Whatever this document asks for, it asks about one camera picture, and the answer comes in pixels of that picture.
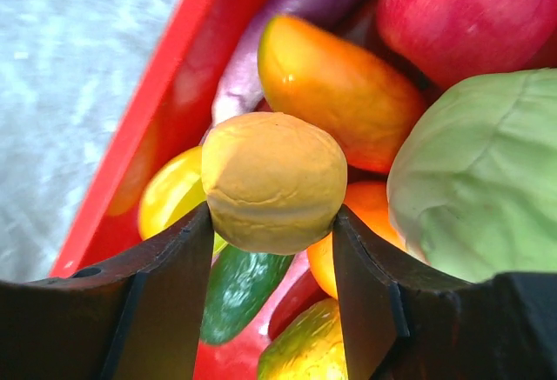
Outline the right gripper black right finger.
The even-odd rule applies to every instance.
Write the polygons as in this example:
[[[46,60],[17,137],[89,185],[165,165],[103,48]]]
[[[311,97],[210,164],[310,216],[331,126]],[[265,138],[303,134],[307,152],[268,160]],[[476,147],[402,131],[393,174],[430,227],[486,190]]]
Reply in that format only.
[[[555,274],[468,283],[391,245],[347,207],[333,259],[351,379],[555,378]]]

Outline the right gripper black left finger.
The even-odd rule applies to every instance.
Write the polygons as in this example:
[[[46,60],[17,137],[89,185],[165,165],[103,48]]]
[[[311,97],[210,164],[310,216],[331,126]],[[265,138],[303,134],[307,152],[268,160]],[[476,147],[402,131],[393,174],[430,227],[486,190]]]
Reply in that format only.
[[[2,283],[2,378],[192,378],[212,248],[200,204],[71,277]]]

